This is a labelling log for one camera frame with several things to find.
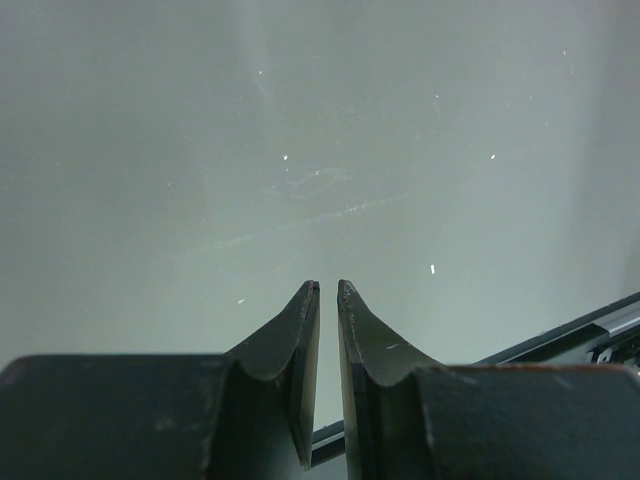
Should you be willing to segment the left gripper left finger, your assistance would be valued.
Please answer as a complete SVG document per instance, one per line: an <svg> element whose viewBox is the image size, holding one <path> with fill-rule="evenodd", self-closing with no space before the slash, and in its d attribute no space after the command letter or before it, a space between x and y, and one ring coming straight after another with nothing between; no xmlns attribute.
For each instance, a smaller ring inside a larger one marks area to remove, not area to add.
<svg viewBox="0 0 640 480"><path fill-rule="evenodd" d="M1 373L5 479L298 479L320 287L223 354L31 355Z"/></svg>

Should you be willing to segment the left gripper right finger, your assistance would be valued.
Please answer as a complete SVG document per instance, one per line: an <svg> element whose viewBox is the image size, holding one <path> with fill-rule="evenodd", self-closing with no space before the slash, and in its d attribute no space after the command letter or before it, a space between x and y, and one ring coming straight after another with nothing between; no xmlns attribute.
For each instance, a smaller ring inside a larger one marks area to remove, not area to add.
<svg viewBox="0 0 640 480"><path fill-rule="evenodd" d="M639 362L418 373L356 404L352 479L635 479Z"/></svg>

